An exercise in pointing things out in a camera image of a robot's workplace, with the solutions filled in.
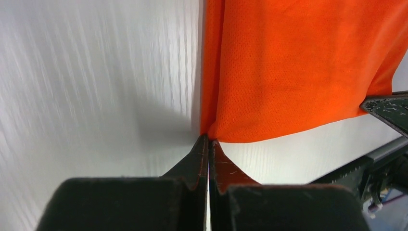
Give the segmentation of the orange t-shirt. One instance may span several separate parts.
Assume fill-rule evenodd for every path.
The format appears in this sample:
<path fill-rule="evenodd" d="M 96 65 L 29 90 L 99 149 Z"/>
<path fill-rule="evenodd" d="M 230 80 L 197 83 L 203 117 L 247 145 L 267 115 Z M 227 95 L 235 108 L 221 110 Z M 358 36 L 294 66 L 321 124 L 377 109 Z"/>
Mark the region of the orange t-shirt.
<path fill-rule="evenodd" d="M 255 142 L 363 115 L 392 93 L 405 0 L 208 0 L 200 132 Z"/>

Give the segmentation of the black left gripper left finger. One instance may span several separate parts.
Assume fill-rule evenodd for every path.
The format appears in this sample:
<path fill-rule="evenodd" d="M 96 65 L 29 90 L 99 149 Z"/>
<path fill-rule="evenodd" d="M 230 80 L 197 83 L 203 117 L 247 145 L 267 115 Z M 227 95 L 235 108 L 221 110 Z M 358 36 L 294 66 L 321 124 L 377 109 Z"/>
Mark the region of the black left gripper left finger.
<path fill-rule="evenodd" d="M 160 177 L 71 178 L 49 200 L 39 231 L 204 231 L 208 137 Z"/>

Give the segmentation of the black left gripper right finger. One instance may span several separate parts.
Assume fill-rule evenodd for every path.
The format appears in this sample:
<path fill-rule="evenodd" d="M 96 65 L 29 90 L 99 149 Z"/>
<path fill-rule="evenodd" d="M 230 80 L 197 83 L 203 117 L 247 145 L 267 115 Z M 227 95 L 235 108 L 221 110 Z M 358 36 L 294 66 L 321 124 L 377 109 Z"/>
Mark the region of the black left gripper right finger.
<path fill-rule="evenodd" d="M 209 144 L 214 231 L 367 231 L 352 193 L 336 184 L 262 185 Z"/>

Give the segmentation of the aluminium frame rail front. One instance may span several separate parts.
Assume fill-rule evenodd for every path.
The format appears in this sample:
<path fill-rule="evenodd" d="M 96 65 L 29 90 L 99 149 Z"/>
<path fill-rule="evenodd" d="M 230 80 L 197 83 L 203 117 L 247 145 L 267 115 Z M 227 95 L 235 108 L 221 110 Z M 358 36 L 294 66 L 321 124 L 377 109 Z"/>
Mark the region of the aluminium frame rail front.
<path fill-rule="evenodd" d="M 398 150 L 406 147 L 407 145 L 408 145 L 408 139 L 406 137 L 399 137 L 369 152 L 365 156 L 372 159 L 375 163 L 391 155 L 392 153 L 397 152 Z"/>

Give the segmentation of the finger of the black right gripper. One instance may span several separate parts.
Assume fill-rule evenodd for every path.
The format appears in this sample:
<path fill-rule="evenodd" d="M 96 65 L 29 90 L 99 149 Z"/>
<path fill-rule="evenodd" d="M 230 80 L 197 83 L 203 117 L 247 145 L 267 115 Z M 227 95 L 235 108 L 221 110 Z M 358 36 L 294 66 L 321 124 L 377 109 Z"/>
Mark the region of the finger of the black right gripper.
<path fill-rule="evenodd" d="M 408 92 L 390 96 L 367 97 L 360 109 L 382 121 L 401 135 L 408 136 Z"/>

